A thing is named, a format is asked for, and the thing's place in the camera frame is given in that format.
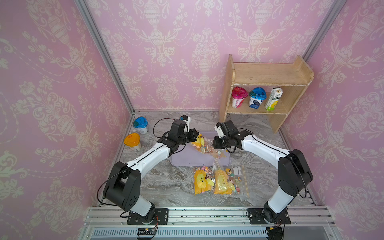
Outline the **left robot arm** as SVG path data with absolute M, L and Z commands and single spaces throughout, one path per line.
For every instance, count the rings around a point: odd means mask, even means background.
M 180 146 L 197 140 L 199 132 L 190 128 L 190 122 L 190 117 L 181 116 L 147 152 L 127 163 L 114 164 L 108 180 L 102 184 L 103 197 L 150 222 L 155 217 L 155 204 L 141 196 L 141 180 L 157 164 L 178 153 Z

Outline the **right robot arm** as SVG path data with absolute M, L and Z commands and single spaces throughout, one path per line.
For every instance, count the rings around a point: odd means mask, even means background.
M 279 187 L 264 204 L 263 215 L 268 223 L 275 223 L 287 212 L 288 205 L 306 190 L 313 174 L 304 154 L 297 150 L 286 150 L 269 144 L 246 129 L 239 131 L 232 121 L 217 123 L 214 137 L 215 149 L 234 148 L 255 154 L 270 163 L 278 171 Z

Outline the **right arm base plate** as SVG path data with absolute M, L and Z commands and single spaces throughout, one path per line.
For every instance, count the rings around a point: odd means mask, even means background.
M 288 209 L 285 208 L 281 213 L 276 214 L 272 210 L 263 208 L 248 208 L 246 217 L 251 225 L 289 225 L 291 224 Z

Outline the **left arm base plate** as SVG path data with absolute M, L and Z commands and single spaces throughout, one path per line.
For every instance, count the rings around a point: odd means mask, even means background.
M 168 216 L 169 209 L 167 208 L 155 208 L 150 210 L 146 216 L 130 212 L 127 225 L 167 225 Z

